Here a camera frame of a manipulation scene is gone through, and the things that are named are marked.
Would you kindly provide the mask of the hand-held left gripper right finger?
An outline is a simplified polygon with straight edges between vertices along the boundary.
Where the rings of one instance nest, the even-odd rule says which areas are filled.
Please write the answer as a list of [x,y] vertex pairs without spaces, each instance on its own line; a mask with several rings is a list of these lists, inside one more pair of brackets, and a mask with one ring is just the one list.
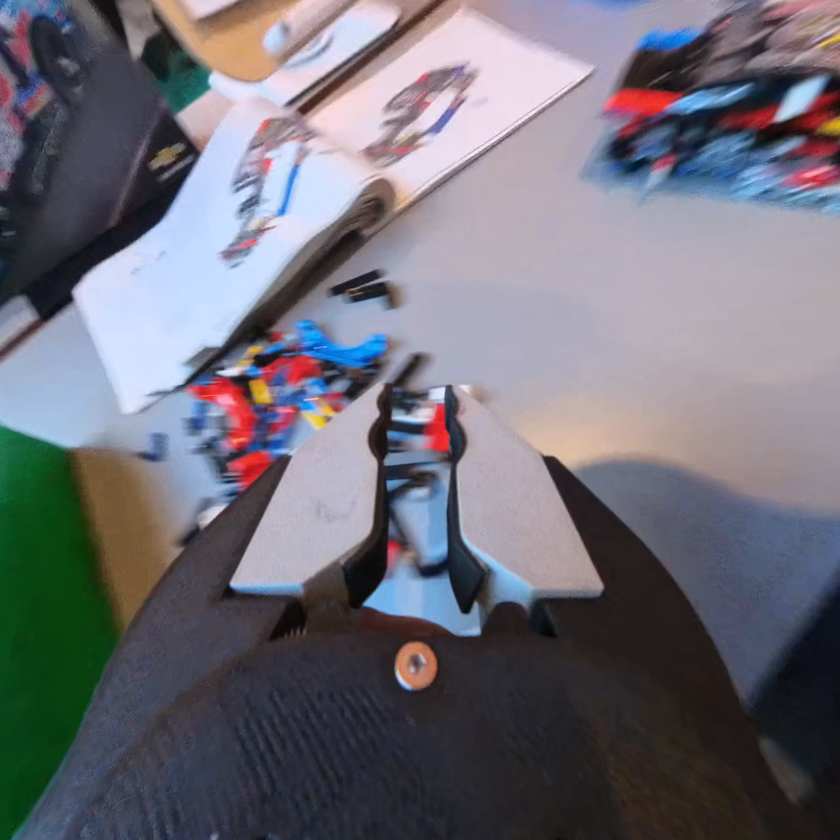
[[458,609],[596,599],[604,583],[547,462],[462,387],[445,389],[448,574]]

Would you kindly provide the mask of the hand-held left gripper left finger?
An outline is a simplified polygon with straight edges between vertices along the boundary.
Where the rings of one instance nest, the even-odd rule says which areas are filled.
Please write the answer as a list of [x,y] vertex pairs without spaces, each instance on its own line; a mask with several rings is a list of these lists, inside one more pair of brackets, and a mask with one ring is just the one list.
[[374,385],[299,446],[229,587],[305,608],[360,607],[387,567],[387,428],[392,388]]

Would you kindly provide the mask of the pile of toy bricks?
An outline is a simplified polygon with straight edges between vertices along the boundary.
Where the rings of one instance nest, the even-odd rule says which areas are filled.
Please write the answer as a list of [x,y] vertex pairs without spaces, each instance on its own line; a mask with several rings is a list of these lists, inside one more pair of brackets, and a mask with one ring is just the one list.
[[263,332],[237,359],[223,357],[186,385],[184,435],[190,452],[209,468],[213,493],[182,549],[280,457],[293,455],[304,440],[385,381],[392,387],[385,458],[388,564],[408,560],[423,577],[446,571],[446,549],[420,548],[398,512],[409,495],[431,504],[447,488],[445,390],[413,387],[415,373],[428,360],[425,353],[408,354],[386,373],[389,340],[388,345],[377,362],[354,369],[301,354],[296,327]]

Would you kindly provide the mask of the toy brick car model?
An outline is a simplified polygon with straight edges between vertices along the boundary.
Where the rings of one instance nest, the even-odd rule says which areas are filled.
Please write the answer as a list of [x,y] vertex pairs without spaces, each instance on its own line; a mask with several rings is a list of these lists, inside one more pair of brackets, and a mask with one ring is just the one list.
[[639,39],[586,174],[838,214],[838,2],[729,2]]

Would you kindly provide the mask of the grey desk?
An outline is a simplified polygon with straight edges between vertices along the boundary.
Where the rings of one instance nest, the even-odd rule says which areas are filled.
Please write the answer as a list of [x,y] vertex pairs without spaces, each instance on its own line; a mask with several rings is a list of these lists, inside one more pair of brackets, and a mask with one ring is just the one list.
[[[584,177],[651,28],[713,2],[469,2],[590,79],[351,251],[286,321],[479,387],[675,576],[753,703],[838,582],[838,217]],[[335,284],[381,270],[399,306]]]

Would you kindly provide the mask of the blue wishbone brick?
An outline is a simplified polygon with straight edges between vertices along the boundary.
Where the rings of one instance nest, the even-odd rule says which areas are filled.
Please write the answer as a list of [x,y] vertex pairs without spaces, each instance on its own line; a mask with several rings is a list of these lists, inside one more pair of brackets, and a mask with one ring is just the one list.
[[311,320],[300,320],[295,327],[301,354],[343,367],[364,368],[377,362],[389,349],[388,340],[381,333],[375,333],[359,344],[347,345],[330,339]]

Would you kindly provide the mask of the brown cardboard sheet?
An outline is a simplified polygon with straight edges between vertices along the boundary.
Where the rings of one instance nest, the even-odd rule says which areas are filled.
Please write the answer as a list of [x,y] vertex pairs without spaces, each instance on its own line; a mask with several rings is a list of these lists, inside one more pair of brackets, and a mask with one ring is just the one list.
[[115,623],[126,630],[182,550],[212,490],[202,469],[85,446],[70,464]]

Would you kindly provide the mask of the black angled brick beam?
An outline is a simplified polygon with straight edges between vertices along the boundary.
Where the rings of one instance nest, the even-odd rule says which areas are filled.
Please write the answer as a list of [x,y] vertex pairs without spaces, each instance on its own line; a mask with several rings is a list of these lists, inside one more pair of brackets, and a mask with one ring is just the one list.
[[380,303],[387,310],[397,308],[400,303],[396,288],[388,280],[374,280],[361,286],[352,287],[343,293],[343,299],[345,302],[353,304],[374,301]]

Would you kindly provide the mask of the black straight brick beam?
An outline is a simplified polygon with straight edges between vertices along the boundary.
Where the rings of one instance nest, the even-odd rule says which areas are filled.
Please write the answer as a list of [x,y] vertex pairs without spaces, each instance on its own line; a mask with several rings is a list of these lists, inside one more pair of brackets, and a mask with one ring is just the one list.
[[372,269],[366,271],[358,276],[354,276],[340,283],[335,284],[328,290],[331,298],[341,296],[351,290],[365,287],[383,278],[383,272],[379,269]]

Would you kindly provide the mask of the open instruction booklet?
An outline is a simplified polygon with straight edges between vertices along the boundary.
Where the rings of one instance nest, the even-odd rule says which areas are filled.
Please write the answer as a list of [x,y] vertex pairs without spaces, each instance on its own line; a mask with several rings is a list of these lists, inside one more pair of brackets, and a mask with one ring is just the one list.
[[122,414],[185,384],[350,238],[369,238],[594,71],[461,7],[303,115],[227,111],[162,220],[73,298]]

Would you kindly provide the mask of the green storage bin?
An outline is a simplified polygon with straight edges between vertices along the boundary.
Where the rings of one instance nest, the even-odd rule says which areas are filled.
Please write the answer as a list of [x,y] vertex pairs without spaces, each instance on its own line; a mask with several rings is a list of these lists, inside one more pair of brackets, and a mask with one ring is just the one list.
[[118,639],[70,456],[1,429],[1,838],[75,738]]

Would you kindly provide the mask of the toy car set box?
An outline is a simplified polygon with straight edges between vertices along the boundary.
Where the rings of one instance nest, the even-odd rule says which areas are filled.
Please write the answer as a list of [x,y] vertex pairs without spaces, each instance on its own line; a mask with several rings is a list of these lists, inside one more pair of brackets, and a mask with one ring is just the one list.
[[162,217],[197,157],[115,2],[1,3],[1,301],[63,307]]

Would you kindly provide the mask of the wooden document stand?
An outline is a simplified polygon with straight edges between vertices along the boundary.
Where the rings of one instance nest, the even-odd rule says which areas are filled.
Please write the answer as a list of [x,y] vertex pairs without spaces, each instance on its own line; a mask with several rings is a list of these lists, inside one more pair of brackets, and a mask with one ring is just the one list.
[[403,19],[398,2],[153,1],[156,16],[230,100],[303,107],[363,65]]

